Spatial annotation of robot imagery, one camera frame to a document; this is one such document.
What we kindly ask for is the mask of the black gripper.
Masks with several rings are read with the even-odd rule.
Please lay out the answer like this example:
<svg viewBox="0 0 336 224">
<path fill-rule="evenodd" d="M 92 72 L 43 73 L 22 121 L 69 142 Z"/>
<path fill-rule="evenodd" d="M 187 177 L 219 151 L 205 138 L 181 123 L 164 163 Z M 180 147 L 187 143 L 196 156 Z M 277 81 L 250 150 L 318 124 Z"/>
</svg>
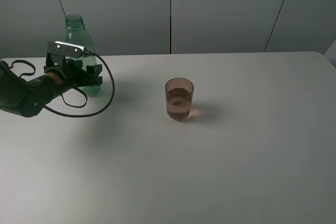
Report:
<svg viewBox="0 0 336 224">
<path fill-rule="evenodd" d="M 102 84 L 102 65 L 88 65 L 82 60 L 72 62 L 65 57 L 47 57 L 44 75 L 57 85 L 69 82 L 74 87 L 91 87 Z"/>
</svg>

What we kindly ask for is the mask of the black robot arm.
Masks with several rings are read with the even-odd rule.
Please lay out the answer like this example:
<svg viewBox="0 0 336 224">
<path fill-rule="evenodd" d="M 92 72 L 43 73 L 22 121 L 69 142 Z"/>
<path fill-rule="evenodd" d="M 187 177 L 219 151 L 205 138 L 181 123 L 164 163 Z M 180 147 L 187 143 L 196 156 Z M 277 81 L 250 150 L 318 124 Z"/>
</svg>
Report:
<svg viewBox="0 0 336 224">
<path fill-rule="evenodd" d="M 52 100 L 61 97 L 69 90 L 81 93 L 86 100 L 87 94 L 82 90 L 85 86 L 102 84 L 102 65 L 81 68 L 82 62 L 62 58 L 53 61 L 47 57 L 44 74 L 26 81 L 23 76 L 32 76 L 36 72 L 33 64 L 26 60 L 15 60 L 11 65 L 1 61 L 1 110 L 31 118 L 37 116 L 42 109 L 64 116 L 47 106 Z"/>
</svg>

